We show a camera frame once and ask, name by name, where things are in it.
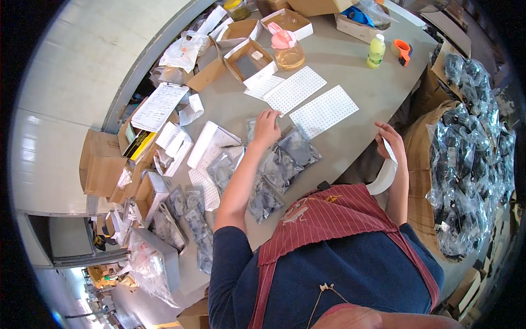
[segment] plastic water bottle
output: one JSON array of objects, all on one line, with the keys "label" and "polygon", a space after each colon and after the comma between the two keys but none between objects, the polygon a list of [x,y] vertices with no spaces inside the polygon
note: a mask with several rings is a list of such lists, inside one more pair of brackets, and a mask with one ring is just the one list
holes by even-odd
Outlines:
[{"label": "plastic water bottle", "polygon": [[369,46],[369,56],[367,57],[367,65],[370,68],[376,69],[380,67],[382,63],[383,55],[386,52],[386,44],[383,42],[384,36],[377,34],[376,37],[371,41]]}]

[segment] glass jar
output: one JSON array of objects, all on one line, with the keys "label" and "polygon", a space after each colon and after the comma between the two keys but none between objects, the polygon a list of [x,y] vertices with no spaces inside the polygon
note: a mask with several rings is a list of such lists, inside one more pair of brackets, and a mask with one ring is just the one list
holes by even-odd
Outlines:
[{"label": "glass jar", "polygon": [[223,5],[223,8],[228,11],[234,22],[247,19],[251,15],[250,9],[242,0],[228,0]]}]

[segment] sticker sheet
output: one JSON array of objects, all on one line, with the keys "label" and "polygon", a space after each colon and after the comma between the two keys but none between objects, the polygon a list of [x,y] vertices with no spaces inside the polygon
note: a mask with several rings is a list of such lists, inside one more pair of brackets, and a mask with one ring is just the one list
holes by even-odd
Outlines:
[{"label": "sticker sheet", "polygon": [[271,75],[265,82],[261,85],[259,85],[257,88],[253,89],[246,89],[245,94],[255,97],[257,99],[260,99],[262,101],[265,101],[263,96],[268,94],[272,89],[279,86],[280,83],[285,81],[285,79],[280,78],[279,76]]},{"label": "sticker sheet", "polygon": [[283,117],[326,83],[312,68],[305,66],[268,92],[263,99],[272,109],[280,111],[280,117]]},{"label": "sticker sheet", "polygon": [[338,85],[290,115],[310,139],[358,110],[351,97]]}]

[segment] pink water bottle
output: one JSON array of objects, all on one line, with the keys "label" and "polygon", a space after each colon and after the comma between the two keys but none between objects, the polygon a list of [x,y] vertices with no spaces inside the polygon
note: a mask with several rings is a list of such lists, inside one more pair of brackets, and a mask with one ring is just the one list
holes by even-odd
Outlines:
[{"label": "pink water bottle", "polygon": [[272,22],[268,24],[272,33],[272,49],[276,62],[282,69],[295,69],[305,61],[305,54],[299,45],[296,33],[287,31]]}]

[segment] hand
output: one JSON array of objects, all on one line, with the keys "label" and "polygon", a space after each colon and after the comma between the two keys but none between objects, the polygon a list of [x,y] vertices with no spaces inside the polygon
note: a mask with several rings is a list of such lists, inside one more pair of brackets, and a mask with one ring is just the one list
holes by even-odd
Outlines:
[{"label": "hand", "polygon": [[402,136],[400,136],[400,134],[398,134],[395,129],[387,123],[376,121],[375,126],[378,127],[378,134],[375,136],[375,140],[378,143],[378,148],[376,149],[378,153],[386,159],[390,158],[386,146],[383,143],[383,137],[391,145],[398,165],[404,165],[407,167],[406,149],[403,145]]},{"label": "hand", "polygon": [[258,115],[251,144],[254,143],[262,149],[268,149],[281,137],[281,129],[276,123],[276,117],[279,114],[281,112],[269,108]]}]

